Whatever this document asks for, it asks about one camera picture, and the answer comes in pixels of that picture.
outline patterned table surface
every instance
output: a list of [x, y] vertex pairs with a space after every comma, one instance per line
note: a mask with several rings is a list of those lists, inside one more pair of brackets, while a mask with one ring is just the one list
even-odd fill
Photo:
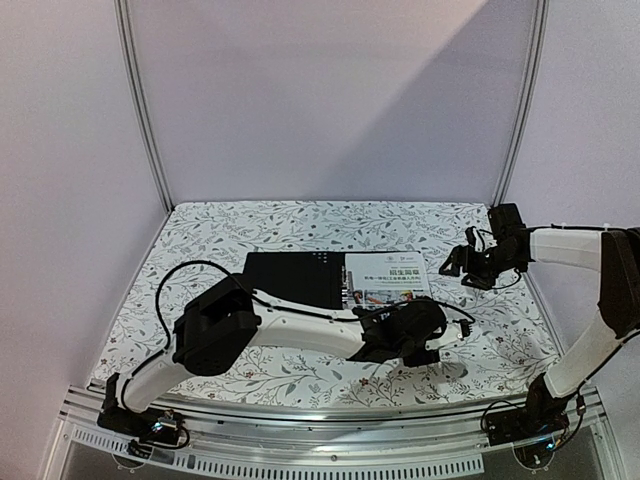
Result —
[[[188, 397], [302, 408], [397, 407], [523, 393], [557, 360], [551, 335], [524, 282], [481, 292], [438, 275], [470, 225], [487, 229], [480, 204], [400, 202], [185, 203], [171, 215], [123, 305], [93, 377], [130, 369], [164, 342], [154, 313], [160, 279], [173, 266], [209, 259], [242, 271], [252, 251], [421, 251], [432, 294], [474, 315], [471, 337], [442, 362], [409, 369], [391, 361], [352, 363], [289, 348], [252, 347], [229, 372], [195, 378], [171, 391]], [[183, 306], [221, 279], [214, 269], [179, 271], [163, 290], [172, 324]], [[503, 274], [508, 285], [515, 275]]]

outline wire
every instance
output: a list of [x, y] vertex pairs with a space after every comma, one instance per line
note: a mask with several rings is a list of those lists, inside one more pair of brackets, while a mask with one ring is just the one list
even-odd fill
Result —
[[142, 439], [140, 439], [140, 445], [149, 445], [151, 447], [162, 448], [164, 450], [182, 450], [191, 443], [191, 434], [189, 433], [189, 430], [182, 426], [178, 427], [178, 431], [185, 435], [185, 440], [180, 445], [161, 445], [155, 442], [147, 442]]
[[[171, 270], [169, 270], [165, 276], [162, 278], [162, 280], [160, 280], [160, 284], [158, 285], [158, 288], [156, 289], [156, 294], [155, 294], [155, 309], [156, 309], [156, 316], [158, 317], [158, 321], [160, 322], [160, 325], [162, 326], [162, 329], [167, 337], [167, 341], [165, 343], [165, 347], [163, 350], [159, 350], [158, 352], [154, 353], [153, 355], [151, 355], [150, 357], [147, 357], [146, 359], [144, 359], [142, 361], [142, 363], [140, 363], [140, 365], [138, 365], [138, 367], [136, 367], [136, 369], [131, 373], [130, 377], [128, 379], [125, 380], [124, 384], [122, 385], [122, 393], [120, 394], [120, 400], [122, 403], [122, 407], [125, 410], [128, 410], [132, 413], [134, 413], [131, 409], [129, 409], [129, 407], [126, 405], [124, 398], [125, 398], [125, 392], [127, 389], [127, 386], [129, 385], [129, 382], [133, 379], [133, 377], [135, 377], [144, 367], [146, 367], [149, 363], [151, 363], [152, 361], [154, 361], [156, 358], [160, 357], [161, 355], [163, 355], [164, 353], [168, 352], [169, 349], [171, 348], [171, 333], [169, 331], [169, 327], [167, 326], [167, 323], [164, 320], [164, 317], [162, 316], [162, 311], [160, 309], [160, 295], [162, 293], [162, 289], [165, 286], [165, 284], [169, 281], [169, 279], [179, 270], [182, 270], [183, 268], [186, 267], [190, 267], [193, 265], [207, 265], [210, 267], [213, 267], [217, 270], [219, 270], [220, 272], [222, 272], [224, 275], [226, 275], [227, 277], [229, 277], [231, 280], [233, 280], [233, 282], [240, 287], [244, 292], [246, 292], [248, 295], [251, 296], [251, 298], [256, 301], [257, 303], [259, 303], [260, 305], [263, 305], [267, 308], [273, 308], [274, 310], [279, 310], [279, 311], [290, 311], [290, 312], [294, 312], [294, 313], [299, 313], [299, 314], [303, 314], [303, 315], [309, 315], [309, 316], [313, 316], [313, 317], [319, 317], [319, 318], [325, 318], [325, 319], [329, 319], [331, 320], [332, 318], [328, 315], [322, 315], [322, 314], [318, 314], [315, 312], [309, 312], [309, 311], [305, 311], [305, 310], [299, 310], [299, 309], [293, 309], [293, 308], [289, 308], [289, 307], [278, 307], [278, 306], [273, 306], [268, 302], [265, 302], [264, 300], [258, 298], [253, 291], [249, 290], [247, 287], [245, 287], [244, 285], [242, 285], [242, 283], [234, 276], [231, 274], [231, 272], [229, 272], [229, 270], [227, 270], [226, 268], [224, 268], [222, 265], [219, 265], [215, 262], [212, 262], [210, 260], [189, 260], [187, 262], [183, 262], [180, 263], [179, 265], [176, 265], [175, 267], [173, 267]], [[381, 315], [383, 313], [387, 313], [390, 311], [395, 310], [397, 307], [402, 306], [402, 305], [406, 305], [408, 303], [412, 303], [412, 302], [431, 302], [431, 303], [435, 303], [436, 305], [440, 305], [441, 307], [444, 308], [449, 308], [451, 310], [454, 310], [462, 315], [464, 315], [465, 317], [467, 317], [471, 323], [476, 323], [476, 319], [469, 313], [465, 312], [464, 310], [462, 310], [461, 308], [458, 308], [454, 305], [449, 305], [446, 302], [440, 302], [438, 300], [434, 300], [430, 297], [423, 297], [423, 298], [416, 298], [413, 300], [406, 300], [404, 302], [397, 302], [394, 304], [391, 304], [383, 309], [379, 309], [379, 310], [375, 310], [373, 312], [371, 312], [370, 314], [365, 315], [364, 317], [356, 317], [353, 319], [335, 319], [334, 321], [338, 321], [338, 322], [359, 322], [365, 318], [370, 318], [370, 317], [375, 317], [378, 315]]]
[[591, 232], [612, 232], [612, 231], [628, 231], [625, 228], [620, 227], [594, 227], [589, 225], [556, 225], [552, 223], [551, 225], [539, 225], [537, 227], [527, 227], [526, 230], [530, 232], [535, 232], [536, 230], [540, 230], [543, 228], [553, 228], [556, 230], [587, 230]]
[[505, 404], [509, 405], [510, 407], [519, 408], [516, 404], [511, 403], [508, 400], [496, 400], [495, 402], [490, 403], [489, 406], [482, 413], [482, 417], [480, 417], [480, 430], [482, 430], [484, 433], [489, 433], [489, 432], [487, 432], [487, 426], [486, 426], [487, 415], [489, 414], [491, 409], [493, 407], [495, 407], [496, 405], [498, 405], [499, 403], [505, 403]]
[[505, 288], [511, 288], [516, 285], [520, 280], [522, 280], [522, 273], [520, 273], [518, 270], [515, 270], [515, 272], [518, 274], [518, 278], [516, 278], [515, 282], [510, 283], [509, 285], [504, 285], [502, 287], [493, 287], [493, 290], [504, 290]]
[[565, 447], [565, 445], [567, 445], [571, 440], [574, 439], [574, 437], [576, 436], [576, 434], [578, 433], [578, 430], [580, 430], [580, 427], [582, 426], [582, 420], [584, 420], [584, 413], [582, 415], [580, 415], [580, 418], [578, 420], [578, 425], [576, 425], [576, 428], [573, 430], [573, 432], [571, 432], [571, 435], [569, 435], [569, 438], [567, 438], [566, 440], [562, 440], [562, 437], [560, 438], [560, 444], [556, 445], [553, 448], [553, 452], [557, 452], [559, 450], [561, 450], [562, 448]]
[[563, 424], [564, 424], [564, 428], [562, 429], [562, 434], [560, 435], [560, 438], [555, 444], [556, 447], [565, 441], [567, 433], [569, 432], [569, 422], [563, 422]]
[[408, 305], [409, 303], [418, 303], [418, 302], [435, 303], [436, 305], [439, 305], [439, 306], [444, 307], [444, 308], [448, 308], [450, 310], [454, 310], [454, 311], [460, 313], [461, 315], [464, 315], [465, 317], [467, 317], [471, 321], [471, 324], [476, 323], [476, 319], [470, 313], [465, 312], [464, 310], [462, 310], [459, 307], [456, 307], [455, 305], [450, 305], [450, 304], [448, 304], [446, 302], [441, 302], [439, 300], [434, 300], [431, 297], [420, 297], [420, 298], [414, 298], [413, 300], [404, 300], [402, 302], [392, 303], [390, 305], [387, 305], [384, 308], [379, 308], [377, 310], [373, 310], [371, 313], [368, 313], [368, 314], [363, 315], [361, 317], [353, 318], [353, 319], [339, 319], [338, 321], [341, 321], [341, 322], [359, 322], [361, 320], [366, 320], [366, 319], [369, 319], [369, 318], [372, 318], [372, 317], [377, 317], [378, 315], [382, 315], [384, 313], [392, 312], [397, 307], [401, 307], [403, 305]]
[[625, 339], [623, 340], [622, 344], [623, 344], [623, 345], [624, 345], [624, 344], [626, 344], [629, 340], [631, 340], [632, 338], [637, 337], [638, 335], [640, 335], [640, 331], [639, 331], [639, 332], [634, 333], [633, 335], [631, 335], [631, 336], [629, 336], [629, 337], [627, 337], [627, 338], [625, 338]]
[[248, 290], [244, 285], [242, 285], [242, 283], [240, 283], [240, 280], [234, 277], [231, 274], [231, 272], [229, 272], [229, 270], [224, 268], [222, 265], [219, 265], [210, 260], [189, 260], [188, 262], [183, 262], [179, 265], [176, 265], [171, 270], [169, 270], [166, 273], [166, 275], [162, 278], [162, 280], [160, 280], [160, 284], [156, 289], [156, 296], [155, 296], [156, 316], [158, 317], [158, 321], [160, 322], [160, 325], [162, 325], [162, 329], [164, 330], [164, 333], [167, 336], [167, 342], [164, 347], [165, 350], [169, 350], [169, 348], [171, 347], [171, 333], [169, 332], [169, 327], [167, 327], [167, 324], [164, 321], [164, 318], [162, 317], [162, 312], [160, 311], [160, 294], [162, 293], [162, 288], [165, 286], [167, 281], [169, 281], [169, 279], [173, 276], [174, 273], [176, 273], [179, 270], [182, 270], [183, 268], [190, 267], [192, 265], [207, 265], [209, 267], [216, 268], [220, 272], [224, 273], [231, 280], [233, 280], [233, 282], [236, 285], [238, 285], [238, 287], [240, 287], [242, 290], [244, 290], [248, 295], [250, 295], [252, 299], [254, 299], [255, 301], [257, 301], [258, 303], [264, 306], [271, 306], [267, 302], [264, 302], [263, 300], [260, 300], [258, 297], [256, 297], [252, 291]]

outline purple wall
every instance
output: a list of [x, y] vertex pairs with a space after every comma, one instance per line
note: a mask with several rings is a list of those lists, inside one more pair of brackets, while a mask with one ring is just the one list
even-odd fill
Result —
[[[551, 2], [540, 75], [509, 201], [530, 225], [640, 226], [640, 3]], [[531, 269], [561, 336], [591, 320], [598, 275]], [[640, 342], [597, 376], [629, 478], [639, 478]]]
[[163, 212], [113, 2], [3, 2], [0, 86], [0, 478], [22, 480]]
[[133, 2], [176, 201], [489, 202], [534, 5]]

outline white robotic arm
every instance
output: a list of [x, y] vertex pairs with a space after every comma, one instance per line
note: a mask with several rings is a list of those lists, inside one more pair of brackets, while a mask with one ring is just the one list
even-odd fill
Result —
[[[462, 270], [464, 285], [485, 290], [493, 288], [501, 272], [525, 272], [533, 261], [601, 274], [592, 323], [558, 363], [532, 382], [526, 407], [486, 415], [489, 440], [497, 444], [566, 426], [569, 400], [640, 328], [640, 229], [527, 228], [513, 204], [491, 209], [489, 220], [496, 245], [477, 251], [473, 229], [468, 229], [469, 244], [453, 249], [441, 274], [458, 276]], [[241, 275], [229, 274], [185, 307], [165, 348], [134, 370], [109, 378], [98, 424], [177, 444], [179, 414], [167, 418], [149, 404], [191, 377], [223, 374], [250, 346], [303, 348], [356, 362], [401, 358], [408, 367], [436, 363], [438, 350], [469, 336], [472, 323], [447, 322], [439, 305], [447, 306], [424, 298], [375, 312], [326, 310], [253, 291]]]
[[[591, 378], [640, 328], [640, 229], [527, 228], [514, 204], [489, 211], [496, 246], [455, 247], [440, 273], [467, 275], [463, 284], [490, 289], [501, 272], [524, 272], [530, 262], [557, 263], [600, 273], [600, 298], [591, 323], [559, 362], [529, 386], [526, 407], [486, 416], [494, 443], [553, 431], [567, 422], [564, 410]], [[579, 409], [584, 409], [579, 397]]]

